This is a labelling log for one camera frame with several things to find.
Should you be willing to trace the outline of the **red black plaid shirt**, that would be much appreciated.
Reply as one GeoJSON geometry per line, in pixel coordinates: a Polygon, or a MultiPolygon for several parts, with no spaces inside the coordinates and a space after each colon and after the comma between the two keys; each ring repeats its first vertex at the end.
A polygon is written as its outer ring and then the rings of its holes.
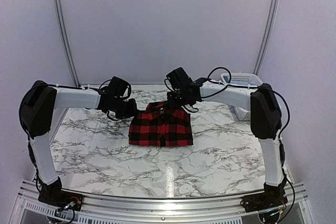
{"type": "Polygon", "coordinates": [[[183,108],[166,102],[149,103],[129,127],[129,144],[183,147],[193,145],[191,116],[183,108]]]}

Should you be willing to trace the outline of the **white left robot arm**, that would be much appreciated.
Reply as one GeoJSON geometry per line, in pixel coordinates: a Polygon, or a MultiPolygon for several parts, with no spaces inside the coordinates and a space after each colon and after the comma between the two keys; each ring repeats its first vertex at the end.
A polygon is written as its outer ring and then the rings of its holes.
{"type": "Polygon", "coordinates": [[[33,84],[20,103],[19,121],[28,135],[32,161],[43,184],[51,185],[58,180],[49,137],[54,111],[86,108],[105,115],[112,112],[115,121],[128,119],[137,112],[136,101],[130,97],[131,91],[131,85],[118,77],[112,77],[107,86],[100,88],[47,84],[41,80],[33,84]]]}

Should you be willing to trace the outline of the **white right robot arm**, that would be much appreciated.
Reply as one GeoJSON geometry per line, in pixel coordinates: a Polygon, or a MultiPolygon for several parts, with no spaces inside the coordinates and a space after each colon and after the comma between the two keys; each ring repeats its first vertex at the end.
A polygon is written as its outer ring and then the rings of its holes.
{"type": "Polygon", "coordinates": [[[182,67],[168,73],[164,81],[171,85],[168,100],[178,106],[212,101],[239,107],[250,113],[250,129],[259,140],[263,152],[265,185],[270,187],[260,195],[260,203],[265,207],[273,206],[281,196],[276,187],[286,184],[285,150],[281,140],[285,126],[277,101],[281,95],[267,83],[257,86],[233,84],[231,73],[226,81],[210,77],[192,80],[182,67]]]}

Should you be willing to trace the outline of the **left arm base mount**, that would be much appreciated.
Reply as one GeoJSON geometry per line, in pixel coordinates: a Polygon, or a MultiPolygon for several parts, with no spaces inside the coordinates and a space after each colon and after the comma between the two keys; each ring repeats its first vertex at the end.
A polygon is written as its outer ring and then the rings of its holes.
{"type": "Polygon", "coordinates": [[[36,180],[36,188],[39,192],[38,201],[52,206],[65,209],[67,205],[75,211],[80,211],[82,207],[83,195],[64,191],[60,177],[50,185],[42,182],[38,177],[36,180]]]}

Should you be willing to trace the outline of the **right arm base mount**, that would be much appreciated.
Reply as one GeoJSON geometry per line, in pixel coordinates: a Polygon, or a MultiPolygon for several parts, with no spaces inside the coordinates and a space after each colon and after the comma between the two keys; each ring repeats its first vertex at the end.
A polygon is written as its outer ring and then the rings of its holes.
{"type": "Polygon", "coordinates": [[[240,205],[246,212],[260,211],[287,204],[288,199],[285,193],[287,181],[283,180],[278,186],[270,186],[264,183],[264,191],[243,196],[240,205]]]}

